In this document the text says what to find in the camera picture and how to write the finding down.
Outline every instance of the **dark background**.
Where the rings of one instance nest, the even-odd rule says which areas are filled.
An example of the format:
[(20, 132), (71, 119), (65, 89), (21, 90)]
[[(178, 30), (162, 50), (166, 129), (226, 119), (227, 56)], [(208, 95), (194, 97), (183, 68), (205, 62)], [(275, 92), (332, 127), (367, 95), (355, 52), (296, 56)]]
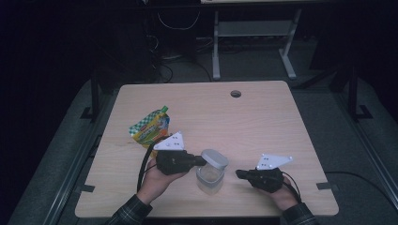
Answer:
[[(113, 71), (114, 77), (100, 78), (105, 89), (153, 79), (153, 58), (140, 35), (154, 28), (141, 25), (145, 14), (82, 13), (82, 3), (75, 2), (0, 2), (1, 224), (7, 223), (70, 103), (94, 70), (105, 65)], [(106, 1), (93, 2), (85, 6), (100, 7)], [(355, 57), (348, 61), (355, 62), (360, 76), (398, 121), (396, 9), (394, 1), (312, 7), (303, 11), (296, 38), (319, 39), (313, 68)], [(211, 15), (204, 12), (199, 28), (185, 35), (211, 36)], [(127, 30), (135, 41), (126, 40)], [(162, 34), (165, 39), (180, 35)]]

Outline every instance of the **plaid sleeve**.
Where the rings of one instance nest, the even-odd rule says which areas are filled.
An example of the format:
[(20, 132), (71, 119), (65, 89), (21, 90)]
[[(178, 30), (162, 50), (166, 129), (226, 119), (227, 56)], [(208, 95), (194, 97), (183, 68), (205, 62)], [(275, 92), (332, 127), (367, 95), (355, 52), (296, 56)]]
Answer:
[(105, 224), (141, 224), (151, 210), (152, 206), (144, 204), (134, 195)]
[(288, 225), (318, 225), (318, 221), (305, 203), (297, 204), (286, 209), (283, 218)]

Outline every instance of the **transparent container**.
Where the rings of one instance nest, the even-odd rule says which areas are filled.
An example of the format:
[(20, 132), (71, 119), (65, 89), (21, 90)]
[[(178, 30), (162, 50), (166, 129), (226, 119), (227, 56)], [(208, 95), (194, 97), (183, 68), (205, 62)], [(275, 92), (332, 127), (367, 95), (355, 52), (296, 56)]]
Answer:
[(206, 194), (213, 195), (222, 187), (228, 159), (213, 149), (204, 150), (202, 158), (207, 161), (207, 164), (196, 169), (197, 185)]

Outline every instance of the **yellow snack package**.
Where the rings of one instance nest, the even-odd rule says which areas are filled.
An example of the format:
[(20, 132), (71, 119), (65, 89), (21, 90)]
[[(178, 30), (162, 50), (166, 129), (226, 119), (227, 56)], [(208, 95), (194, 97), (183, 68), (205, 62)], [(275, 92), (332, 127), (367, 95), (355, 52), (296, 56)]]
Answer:
[(131, 137), (148, 148), (150, 144), (167, 135), (170, 117), (166, 114), (168, 108), (163, 106), (161, 110), (156, 110), (129, 129)]

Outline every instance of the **wooden table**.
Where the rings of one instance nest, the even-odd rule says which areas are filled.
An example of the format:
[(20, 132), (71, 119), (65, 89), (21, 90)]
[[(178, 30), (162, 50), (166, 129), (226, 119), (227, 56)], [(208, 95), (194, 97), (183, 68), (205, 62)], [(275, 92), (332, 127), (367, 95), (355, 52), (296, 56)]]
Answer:
[[(238, 90), (241, 97), (231, 97)], [(129, 127), (147, 114), (169, 107), (169, 132), (183, 133), (186, 150), (200, 155), (212, 148), (229, 159), (222, 189), (206, 195), (196, 185), (195, 168), (152, 203), (153, 218), (277, 217), (281, 212), (235, 170), (254, 169), (262, 153), (292, 156), (283, 165), (298, 183), (301, 198), (319, 216), (338, 205), (285, 82), (135, 84), (121, 88), (98, 152), (76, 206), (80, 218), (110, 217), (134, 193), (145, 149)]]

